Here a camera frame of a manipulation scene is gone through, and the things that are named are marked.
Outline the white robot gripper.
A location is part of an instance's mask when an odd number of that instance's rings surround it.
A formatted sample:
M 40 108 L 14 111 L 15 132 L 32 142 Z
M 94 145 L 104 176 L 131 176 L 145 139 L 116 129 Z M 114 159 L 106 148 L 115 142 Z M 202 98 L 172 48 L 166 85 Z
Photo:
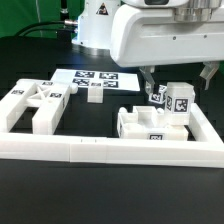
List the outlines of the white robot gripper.
M 141 66 L 148 95 L 154 66 L 204 62 L 199 77 L 207 90 L 224 60 L 224 0 L 123 0 L 110 55 L 121 67 Z

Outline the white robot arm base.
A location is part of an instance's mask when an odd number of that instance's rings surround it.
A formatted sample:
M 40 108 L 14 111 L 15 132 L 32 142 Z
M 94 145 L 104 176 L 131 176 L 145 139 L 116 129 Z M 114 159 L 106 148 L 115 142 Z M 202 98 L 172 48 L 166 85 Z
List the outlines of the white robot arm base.
M 74 47 L 83 53 L 105 56 L 110 53 L 111 29 L 121 0 L 85 0 L 78 16 Z

